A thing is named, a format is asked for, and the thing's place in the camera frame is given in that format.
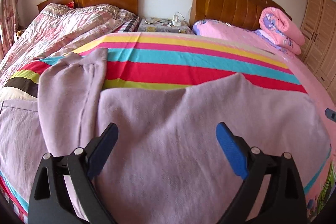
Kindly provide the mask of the pink floral quilt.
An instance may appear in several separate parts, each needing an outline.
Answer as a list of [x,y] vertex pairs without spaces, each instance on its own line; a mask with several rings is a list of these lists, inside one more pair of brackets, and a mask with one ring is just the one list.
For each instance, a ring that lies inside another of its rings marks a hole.
[[31,61],[65,55],[137,18],[134,13],[113,5],[71,9],[50,3],[1,61],[1,87]]

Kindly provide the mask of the lilac fleece pants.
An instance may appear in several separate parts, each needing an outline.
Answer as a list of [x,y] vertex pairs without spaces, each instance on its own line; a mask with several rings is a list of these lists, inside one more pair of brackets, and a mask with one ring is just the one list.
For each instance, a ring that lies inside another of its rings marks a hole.
[[29,199],[42,156],[71,153],[109,123],[118,140],[94,184],[120,223],[215,223],[242,183],[220,122],[271,155],[292,154],[303,186],[331,154],[312,99],[261,88],[240,73],[174,90],[104,88],[108,51],[70,53],[46,69],[35,100],[1,98],[1,173]]

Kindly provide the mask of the pink floral bed sheet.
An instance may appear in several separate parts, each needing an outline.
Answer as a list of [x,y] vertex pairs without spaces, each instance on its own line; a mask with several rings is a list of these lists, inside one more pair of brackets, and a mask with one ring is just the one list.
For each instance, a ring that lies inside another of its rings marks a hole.
[[[274,45],[260,28],[249,31],[218,20],[204,19],[194,23],[192,30],[196,35],[212,38],[217,43],[232,42],[233,49],[224,47],[224,55],[212,54],[215,69],[240,72],[250,80],[256,76],[265,77],[267,81],[285,82],[293,90],[306,91],[323,118],[331,146],[335,147],[335,122],[325,115],[327,108],[335,110],[335,106],[313,73],[296,55]],[[335,223],[335,152],[327,157],[327,164],[308,185],[318,196],[309,198],[309,219],[316,217],[318,223]]]

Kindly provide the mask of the light wooden wardrobe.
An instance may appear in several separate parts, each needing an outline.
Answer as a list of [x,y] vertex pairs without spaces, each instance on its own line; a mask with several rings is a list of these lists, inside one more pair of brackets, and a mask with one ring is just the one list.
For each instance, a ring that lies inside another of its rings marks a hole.
[[300,60],[335,102],[335,1],[307,0]]

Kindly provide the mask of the rolled pink floral duvet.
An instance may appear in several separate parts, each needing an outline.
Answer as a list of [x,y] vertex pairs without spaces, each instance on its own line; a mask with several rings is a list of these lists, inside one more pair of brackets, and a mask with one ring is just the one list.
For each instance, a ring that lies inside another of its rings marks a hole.
[[265,8],[261,12],[259,25],[274,45],[297,56],[301,54],[301,46],[305,43],[303,33],[282,10],[275,7]]

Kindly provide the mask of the nightstand with floral cover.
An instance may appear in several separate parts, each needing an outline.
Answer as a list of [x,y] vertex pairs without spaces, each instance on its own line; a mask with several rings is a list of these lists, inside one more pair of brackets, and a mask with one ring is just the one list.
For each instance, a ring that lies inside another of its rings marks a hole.
[[189,35],[194,34],[184,20],[178,21],[177,26],[175,26],[171,19],[165,19],[165,18],[142,18],[139,23],[137,31],[169,32],[169,33],[189,34]]

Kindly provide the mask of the plaid checkered bed sheet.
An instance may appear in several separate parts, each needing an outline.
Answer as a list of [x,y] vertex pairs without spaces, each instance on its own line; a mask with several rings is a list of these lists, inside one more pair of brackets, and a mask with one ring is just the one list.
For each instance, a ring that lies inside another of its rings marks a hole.
[[135,32],[137,26],[139,24],[140,17],[138,15],[131,18],[131,20],[125,22],[118,29],[116,29],[115,33],[123,33],[123,32]]

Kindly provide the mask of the rainbow striped blanket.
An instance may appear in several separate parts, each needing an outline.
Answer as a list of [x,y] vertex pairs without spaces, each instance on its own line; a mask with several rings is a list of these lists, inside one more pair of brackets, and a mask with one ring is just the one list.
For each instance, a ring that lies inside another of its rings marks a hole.
[[[38,84],[46,69],[70,53],[86,57],[99,48],[105,48],[108,51],[109,70],[103,82],[103,87],[106,89],[174,90],[188,88],[240,73],[213,67],[216,62],[213,60],[212,54],[224,55],[226,52],[224,47],[232,50],[233,44],[232,42],[217,43],[212,39],[200,36],[159,33],[110,34],[65,55],[49,56],[31,61],[9,78],[1,89],[1,98],[37,99]],[[265,77],[260,76],[256,76],[253,80],[246,79],[261,88],[302,92],[309,96],[304,90],[293,90],[285,82],[267,81]],[[308,202],[310,197],[317,198],[318,196],[313,194],[308,186],[303,186],[303,188],[306,198],[307,220],[312,222],[316,217],[313,217],[312,220],[309,219]],[[23,199],[17,193],[2,173],[1,192],[18,217],[27,221],[28,200]]]

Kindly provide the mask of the right wooden headboard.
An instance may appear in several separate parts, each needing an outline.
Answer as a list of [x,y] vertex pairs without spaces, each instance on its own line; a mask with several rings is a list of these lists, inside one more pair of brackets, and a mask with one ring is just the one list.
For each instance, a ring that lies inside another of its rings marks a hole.
[[189,23],[214,19],[246,30],[260,28],[259,18],[266,7],[284,9],[272,0],[193,0]]

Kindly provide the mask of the pink floral curtain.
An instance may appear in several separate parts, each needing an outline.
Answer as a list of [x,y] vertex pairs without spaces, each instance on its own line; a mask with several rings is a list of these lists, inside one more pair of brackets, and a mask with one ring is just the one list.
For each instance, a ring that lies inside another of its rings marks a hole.
[[18,0],[1,0],[1,60],[4,59],[15,42],[19,26],[17,8]]

